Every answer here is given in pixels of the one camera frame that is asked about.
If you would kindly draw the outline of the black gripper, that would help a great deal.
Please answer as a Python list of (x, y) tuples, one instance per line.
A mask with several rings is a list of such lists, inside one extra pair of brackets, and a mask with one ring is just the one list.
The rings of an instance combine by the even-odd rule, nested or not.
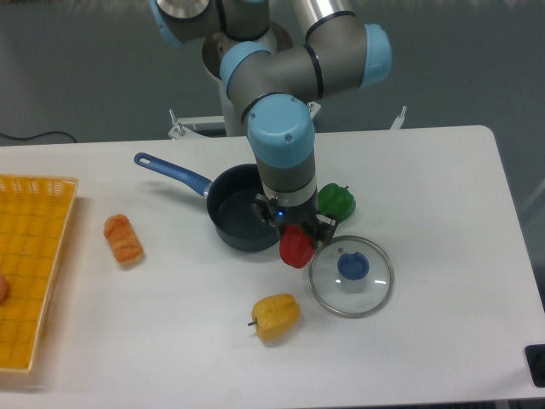
[(313, 247), (328, 245), (334, 238), (338, 221), (334, 217), (318, 213), (318, 194), (296, 206), (282, 206), (277, 197), (268, 198), (257, 193), (253, 198), (255, 213), (267, 224), (279, 228), (281, 225), (297, 225), (311, 237)]

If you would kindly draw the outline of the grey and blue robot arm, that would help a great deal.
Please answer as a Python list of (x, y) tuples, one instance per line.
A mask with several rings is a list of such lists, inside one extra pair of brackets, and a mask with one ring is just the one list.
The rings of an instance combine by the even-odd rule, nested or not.
[(163, 33), (179, 43), (219, 36), (219, 77), (255, 155), (256, 207), (276, 227), (296, 225), (316, 245), (338, 221), (318, 211), (315, 130), (309, 104), (386, 78), (385, 31), (361, 25), (348, 1), (296, 1), (302, 45), (278, 49), (266, 1), (154, 1)]

